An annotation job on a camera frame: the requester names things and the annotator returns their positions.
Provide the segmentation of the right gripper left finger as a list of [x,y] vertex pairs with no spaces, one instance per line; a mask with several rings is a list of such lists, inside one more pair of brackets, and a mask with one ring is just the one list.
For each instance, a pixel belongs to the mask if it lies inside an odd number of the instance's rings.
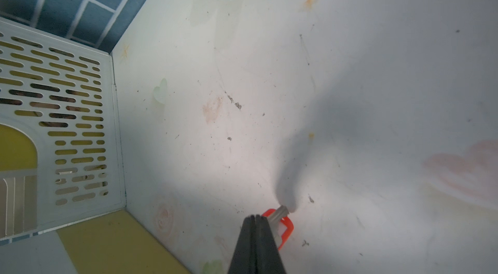
[[256,219],[254,215],[251,215],[243,221],[228,274],[257,273],[255,236]]

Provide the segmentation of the olive drawer cabinet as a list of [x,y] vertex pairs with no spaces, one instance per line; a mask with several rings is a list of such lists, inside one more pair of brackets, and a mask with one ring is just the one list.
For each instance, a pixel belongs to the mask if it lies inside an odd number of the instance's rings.
[[2,273],[188,273],[125,210],[1,243]]

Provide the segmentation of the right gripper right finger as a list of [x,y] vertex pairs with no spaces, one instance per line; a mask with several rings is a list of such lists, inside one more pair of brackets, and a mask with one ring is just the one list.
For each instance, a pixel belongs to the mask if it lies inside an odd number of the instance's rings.
[[255,218],[255,272],[286,273],[268,220],[260,215]]

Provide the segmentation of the red key ring keys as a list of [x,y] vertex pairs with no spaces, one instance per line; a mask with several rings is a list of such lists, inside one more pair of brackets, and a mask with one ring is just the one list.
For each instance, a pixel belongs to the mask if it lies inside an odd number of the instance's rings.
[[294,224],[289,218],[288,208],[281,205],[277,209],[265,211],[262,216],[268,220],[273,239],[280,250],[294,231]]

